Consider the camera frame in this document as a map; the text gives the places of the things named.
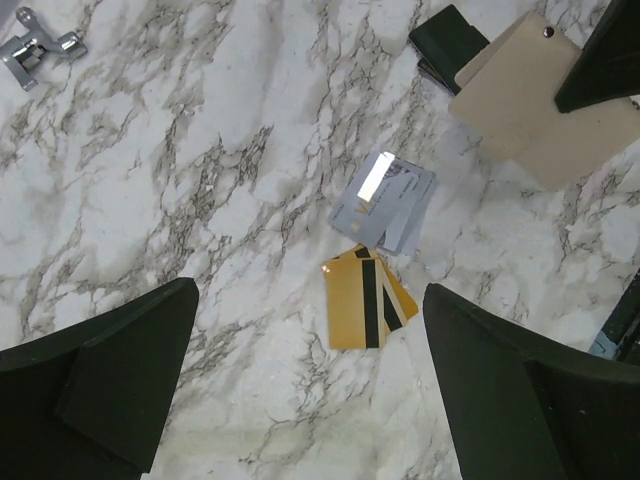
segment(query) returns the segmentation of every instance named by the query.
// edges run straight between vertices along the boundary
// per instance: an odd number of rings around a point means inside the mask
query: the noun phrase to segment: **dark green wallet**
[[[489,45],[485,36],[469,25],[453,5],[412,30],[409,40],[423,57],[418,64],[420,71],[454,95],[460,92],[456,74]]]

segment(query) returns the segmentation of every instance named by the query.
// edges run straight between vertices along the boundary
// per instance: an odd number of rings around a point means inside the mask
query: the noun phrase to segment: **black object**
[[[640,368],[579,352],[429,285],[424,319],[465,480],[640,475]]]
[[[640,367],[640,270],[598,333],[589,353]]]
[[[149,472],[193,328],[178,279],[111,312],[0,352],[7,480],[137,480]]]
[[[640,93],[640,2],[613,0],[558,91],[562,113]]]
[[[484,35],[469,25],[454,5],[449,5],[412,30],[409,40],[435,75],[419,64],[421,71],[432,76],[454,95],[460,92],[455,81],[456,74],[489,45]]]

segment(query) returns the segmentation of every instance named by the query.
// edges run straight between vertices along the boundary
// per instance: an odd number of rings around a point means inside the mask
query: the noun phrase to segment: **white marble countertop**
[[[413,297],[440,282],[586,349],[640,263],[640,148],[556,193],[479,160],[406,45],[447,3],[31,1],[90,53],[29,94],[0,68],[0,348],[193,276],[145,478],[459,478],[420,314],[383,351],[327,348],[332,202],[375,147],[435,171],[419,251],[391,261]],[[608,2],[454,3],[490,39],[536,8],[582,44]]]

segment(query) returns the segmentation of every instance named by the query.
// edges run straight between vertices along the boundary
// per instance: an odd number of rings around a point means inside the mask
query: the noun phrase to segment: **stack of gold cards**
[[[381,348],[418,305],[374,251],[358,245],[322,266],[327,283],[329,346]]]

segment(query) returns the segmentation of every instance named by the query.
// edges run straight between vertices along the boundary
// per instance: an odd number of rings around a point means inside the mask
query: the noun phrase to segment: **beige pouch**
[[[480,131],[485,153],[557,189],[633,143],[640,113],[628,98],[560,113],[554,96],[580,49],[558,29],[545,37],[548,26],[528,14],[480,52],[456,76],[462,91],[449,111]]]

